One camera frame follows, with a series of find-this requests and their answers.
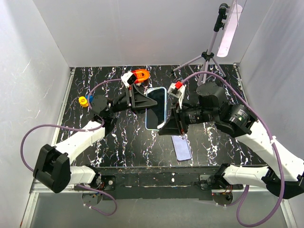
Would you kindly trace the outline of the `lilac phone case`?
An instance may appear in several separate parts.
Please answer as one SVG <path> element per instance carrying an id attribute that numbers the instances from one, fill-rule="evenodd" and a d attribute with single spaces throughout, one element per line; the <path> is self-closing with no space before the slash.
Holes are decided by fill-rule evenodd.
<path id="1" fill-rule="evenodd" d="M 179 162 L 192 158 L 190 147 L 185 135 L 173 135 L 171 137 L 176 159 Z"/>

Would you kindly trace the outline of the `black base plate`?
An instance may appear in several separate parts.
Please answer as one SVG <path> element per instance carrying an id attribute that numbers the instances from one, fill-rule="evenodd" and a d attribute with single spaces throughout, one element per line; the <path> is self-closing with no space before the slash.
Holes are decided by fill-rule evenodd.
<path id="1" fill-rule="evenodd" d="M 211 189 L 196 182 L 208 178 L 219 166 L 98 167 L 103 190 L 115 199 L 199 199 L 212 200 Z"/>

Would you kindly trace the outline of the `white light bar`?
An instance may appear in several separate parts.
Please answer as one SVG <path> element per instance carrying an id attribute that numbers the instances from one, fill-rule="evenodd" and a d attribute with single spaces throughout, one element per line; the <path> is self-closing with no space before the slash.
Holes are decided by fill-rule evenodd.
<path id="1" fill-rule="evenodd" d="M 243 7 L 238 4 L 238 1 L 232 1 L 228 11 L 228 18 L 224 25 L 224 32 L 218 48 L 217 57 L 226 57 L 228 55 L 235 32 L 239 26 L 242 11 Z"/>

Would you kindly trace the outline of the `lilac tripod stand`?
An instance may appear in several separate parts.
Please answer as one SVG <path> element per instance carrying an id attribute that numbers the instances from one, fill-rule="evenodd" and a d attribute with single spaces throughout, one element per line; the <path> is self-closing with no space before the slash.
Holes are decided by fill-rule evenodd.
<path id="1" fill-rule="evenodd" d="M 213 46 L 215 44 L 215 40 L 217 38 L 217 34 L 219 32 L 220 29 L 223 29 L 225 26 L 225 23 L 223 23 L 223 20 L 227 19 L 227 13 L 229 11 L 230 6 L 228 6 L 226 3 L 222 3 L 219 8 L 218 8 L 218 17 L 216 19 L 214 28 L 213 28 L 213 35 L 211 37 L 211 41 L 209 43 L 209 46 L 207 48 L 207 50 L 205 52 L 202 52 L 202 54 L 198 57 L 195 57 L 194 59 L 180 65 L 179 67 L 175 68 L 172 70 L 171 74 L 174 74 L 176 71 L 178 71 L 179 69 L 185 67 L 185 66 L 189 66 L 191 63 L 199 60 L 200 58 L 203 58 L 205 60 L 203 66 L 202 66 L 202 71 L 207 71 L 208 70 L 208 65 L 210 60 L 213 60 L 214 64 L 218 67 L 220 73 L 222 74 L 223 79 L 226 79 L 227 76 L 225 74 L 225 72 L 223 71 L 223 69 L 220 67 L 220 65 L 215 61 L 214 59 L 214 53 L 212 53 L 212 49 Z"/>

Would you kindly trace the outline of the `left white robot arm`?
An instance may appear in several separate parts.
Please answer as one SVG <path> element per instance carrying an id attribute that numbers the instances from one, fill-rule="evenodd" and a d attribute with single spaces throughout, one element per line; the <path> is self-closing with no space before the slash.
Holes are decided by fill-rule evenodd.
<path id="1" fill-rule="evenodd" d="M 33 177 L 54 193 L 77 184 L 85 184 L 91 190 L 98 189 L 101 184 L 98 171 L 90 165 L 72 166 L 74 160 L 114 129 L 117 112 L 131 109 L 135 113 L 144 113 L 156 105 L 157 101 L 147 97 L 134 85 L 115 100 L 95 95 L 91 103 L 93 118 L 66 140 L 54 146 L 44 145 L 40 149 Z"/>

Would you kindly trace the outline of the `red orange toy boat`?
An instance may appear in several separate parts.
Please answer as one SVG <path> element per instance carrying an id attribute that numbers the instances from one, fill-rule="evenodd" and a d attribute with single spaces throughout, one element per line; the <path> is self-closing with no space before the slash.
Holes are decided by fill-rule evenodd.
<path id="1" fill-rule="evenodd" d="M 150 78 L 150 73 L 146 69 L 137 69 L 132 71 L 132 73 L 136 76 L 135 84 L 140 85 Z"/>

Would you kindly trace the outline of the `blue toy block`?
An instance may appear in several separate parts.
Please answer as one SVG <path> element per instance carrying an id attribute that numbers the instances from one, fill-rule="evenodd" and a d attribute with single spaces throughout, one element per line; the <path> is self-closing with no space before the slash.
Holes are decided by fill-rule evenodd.
<path id="1" fill-rule="evenodd" d="M 92 95 L 87 95 L 87 96 L 86 96 L 86 99 L 87 99 L 87 102 L 88 102 L 88 103 L 91 103 L 92 100 L 93 100 L 93 96 L 92 96 Z"/>

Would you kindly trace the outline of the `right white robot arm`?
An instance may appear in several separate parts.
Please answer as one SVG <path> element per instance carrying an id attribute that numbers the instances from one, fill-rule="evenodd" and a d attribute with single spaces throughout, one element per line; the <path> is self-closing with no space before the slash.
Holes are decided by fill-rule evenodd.
<path id="1" fill-rule="evenodd" d="M 159 135 L 182 136 L 190 124 L 213 122 L 217 130 L 245 144 L 266 162 L 266 166 L 260 168 L 224 163 L 215 174 L 202 181 L 203 184 L 221 189 L 229 185 L 252 185 L 265 188 L 275 196 L 279 196 L 284 186 L 284 199 L 304 192 L 304 161 L 275 139 L 270 139 L 266 128 L 246 106 L 228 102 L 222 87 L 215 83 L 198 86 L 199 104 L 196 106 L 183 103 L 185 85 L 181 82 L 172 83 L 168 93 L 178 101 L 171 108 L 171 115 Z"/>

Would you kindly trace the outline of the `phone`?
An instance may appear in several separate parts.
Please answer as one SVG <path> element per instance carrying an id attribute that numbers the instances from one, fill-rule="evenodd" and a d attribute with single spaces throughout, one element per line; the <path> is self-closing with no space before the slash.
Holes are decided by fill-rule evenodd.
<path id="1" fill-rule="evenodd" d="M 167 89 L 165 87 L 149 88 L 147 97 L 157 102 L 157 105 L 146 109 L 145 127 L 147 130 L 160 130 L 167 118 Z"/>

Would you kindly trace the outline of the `yellow toy block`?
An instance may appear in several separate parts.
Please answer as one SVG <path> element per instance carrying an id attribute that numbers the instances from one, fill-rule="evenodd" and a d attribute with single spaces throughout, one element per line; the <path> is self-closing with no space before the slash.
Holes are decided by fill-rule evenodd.
<path id="1" fill-rule="evenodd" d="M 89 106 L 89 98 L 88 96 L 81 96 L 78 99 L 79 104 L 83 107 L 86 108 Z"/>

